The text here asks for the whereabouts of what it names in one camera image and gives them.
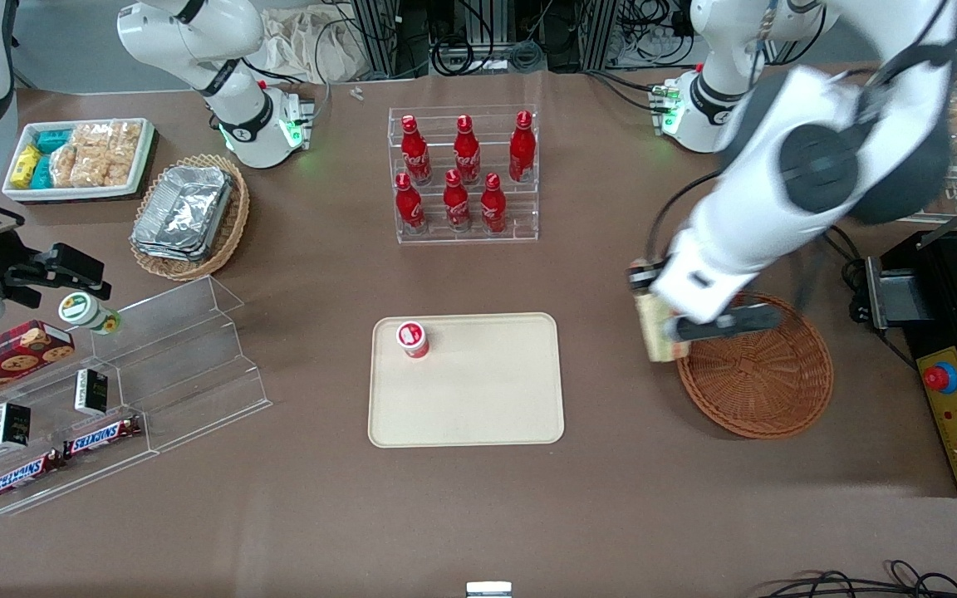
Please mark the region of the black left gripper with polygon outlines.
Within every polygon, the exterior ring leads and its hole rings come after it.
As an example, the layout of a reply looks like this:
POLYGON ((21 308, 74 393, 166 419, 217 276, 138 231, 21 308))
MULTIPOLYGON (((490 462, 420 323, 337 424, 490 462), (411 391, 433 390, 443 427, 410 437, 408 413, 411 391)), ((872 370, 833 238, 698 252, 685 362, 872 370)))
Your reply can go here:
MULTIPOLYGON (((645 258, 637 258, 628 266, 628 288, 633 294, 645 294, 657 279, 657 265, 645 258)), ((679 333, 680 316, 672 316, 662 326, 665 337, 672 344, 681 343, 679 333)))

